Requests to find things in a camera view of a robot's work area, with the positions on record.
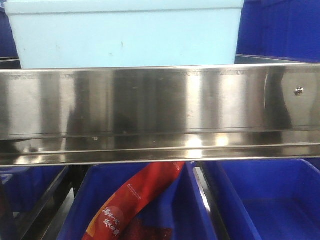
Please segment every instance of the red package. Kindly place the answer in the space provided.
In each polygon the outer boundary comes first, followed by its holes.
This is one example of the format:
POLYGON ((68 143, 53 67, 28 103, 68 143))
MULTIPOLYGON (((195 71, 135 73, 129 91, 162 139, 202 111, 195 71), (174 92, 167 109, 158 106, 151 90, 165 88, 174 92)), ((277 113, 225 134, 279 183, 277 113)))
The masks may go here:
POLYGON ((150 163, 122 185, 92 219, 82 240, 116 240, 130 221, 179 176, 184 162, 150 163))
POLYGON ((144 226, 141 219, 134 218, 119 240, 170 240, 172 232, 171 228, 144 226))

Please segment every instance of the shelving rack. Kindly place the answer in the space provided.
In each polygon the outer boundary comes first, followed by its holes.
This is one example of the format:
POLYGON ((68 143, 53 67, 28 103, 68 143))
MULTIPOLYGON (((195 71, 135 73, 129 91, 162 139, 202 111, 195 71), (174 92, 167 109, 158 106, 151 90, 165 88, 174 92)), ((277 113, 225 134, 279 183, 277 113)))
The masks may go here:
POLYGON ((320 64, 241 61, 0 70, 0 166, 320 157, 320 64))

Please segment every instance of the metal surface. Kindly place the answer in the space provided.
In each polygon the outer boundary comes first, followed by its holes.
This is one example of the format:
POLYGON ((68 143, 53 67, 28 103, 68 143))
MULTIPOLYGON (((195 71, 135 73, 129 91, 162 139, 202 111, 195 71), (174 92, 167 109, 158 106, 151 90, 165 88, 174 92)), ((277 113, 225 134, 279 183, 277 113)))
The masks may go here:
POLYGON ((294 94, 295 94, 296 96, 300 96, 300 95, 303 94, 303 93, 304 93, 304 88, 301 87, 301 86, 298 86, 298 87, 295 89, 295 91, 294 91, 294 94))
POLYGON ((303 62, 310 62, 306 59, 292 59, 292 58, 281 58, 281 57, 269 57, 269 56, 251 56, 237 54, 235 57, 235 64, 298 64, 303 62))
POLYGON ((57 212, 57 214, 52 219, 52 222, 48 229, 46 230, 44 236, 39 238, 41 240, 54 240, 57 239, 60 229, 63 226, 69 211, 71 209, 72 204, 74 203, 75 196, 73 191, 71 190, 67 197, 65 198, 61 208, 57 212))
POLYGON ((18 240, 14 216, 0 179, 0 240, 18 240))
POLYGON ((30 230, 31 226, 34 224, 35 220, 42 213, 43 209, 49 202, 49 200, 54 196, 57 188, 60 186, 61 182, 64 180, 66 174, 68 172, 68 168, 65 167, 53 180, 48 189, 45 191, 40 200, 36 203, 32 211, 30 212, 22 212, 15 218, 15 223, 17 225, 17 231, 19 235, 19 239, 30 239, 29 237, 24 238, 26 233, 30 230))
POLYGON ((0 57, 0 69, 21 69, 19 59, 0 57))
POLYGON ((200 194, 204 203, 204 206, 211 217, 211 222, 214 226, 217 238, 220 240, 230 240, 227 228, 219 212, 216 200, 210 191, 206 177, 201 167, 195 167, 193 173, 200 190, 200 194))
POLYGON ((0 85, 4 166, 320 156, 320 64, 3 70, 0 85))

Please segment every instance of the plastic bin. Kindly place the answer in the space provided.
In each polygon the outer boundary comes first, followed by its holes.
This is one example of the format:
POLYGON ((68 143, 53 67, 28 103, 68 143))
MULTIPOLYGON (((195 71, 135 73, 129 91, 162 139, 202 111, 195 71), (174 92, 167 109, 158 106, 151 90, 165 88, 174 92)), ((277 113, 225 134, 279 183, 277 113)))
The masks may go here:
POLYGON ((254 5, 244 5, 237 53, 320 61, 319 0, 256 0, 254 5))
POLYGON ((42 197, 60 166, 1 167, 0 177, 13 212, 28 212, 42 197))
POLYGON ((0 58, 17 56, 9 18, 4 9, 4 0, 0 0, 0 58))
POLYGON ((64 166, 43 166, 45 188, 47 189, 55 177, 64 169, 64 166))
POLYGON ((9 0, 23 68, 233 64, 244 0, 9 0))
POLYGON ((319 240, 320 171, 304 160, 205 164, 233 240, 319 240))
POLYGON ((316 169, 320 170, 320 158, 306 159, 307 162, 311 163, 316 169))
MULTIPOLYGON (((100 207, 145 166, 134 163, 92 167, 57 239, 80 240, 100 207)), ((172 228, 172 240, 217 239, 190 164, 184 166, 177 181, 144 208, 139 217, 146 226, 172 228)))
POLYGON ((263 48, 263 8, 261 0, 244 0, 237 53, 265 55, 263 48))

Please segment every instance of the blue storage bin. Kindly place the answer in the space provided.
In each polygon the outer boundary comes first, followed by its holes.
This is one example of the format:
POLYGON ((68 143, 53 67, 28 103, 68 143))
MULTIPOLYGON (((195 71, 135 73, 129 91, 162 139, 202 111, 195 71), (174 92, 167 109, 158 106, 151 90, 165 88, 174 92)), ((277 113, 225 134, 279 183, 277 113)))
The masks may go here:
MULTIPOLYGON (((100 207, 128 179, 147 164, 113 164, 92 167, 74 200, 58 240, 81 240, 100 207)), ((180 177, 138 215, 150 227, 172 228, 172 240, 216 240, 200 190, 187 164, 180 177)))
POLYGON ((320 61, 319 0, 254 2, 244 5, 237 53, 320 61))
POLYGON ((17 49, 9 18, 5 13, 4 0, 0 0, 0 58, 17 57, 17 49))
POLYGON ((307 162, 311 163, 315 168, 320 170, 320 158, 309 158, 307 162))
POLYGON ((304 160, 208 162, 233 240, 319 240, 320 171, 304 160))
POLYGON ((244 0, 241 13, 237 53, 264 55, 263 8, 261 0, 244 0))
POLYGON ((48 188, 55 177, 64 169, 64 166, 43 166, 45 188, 48 188))
POLYGON ((11 210, 13 212, 31 211, 62 169, 61 166, 0 167, 0 177, 11 210))

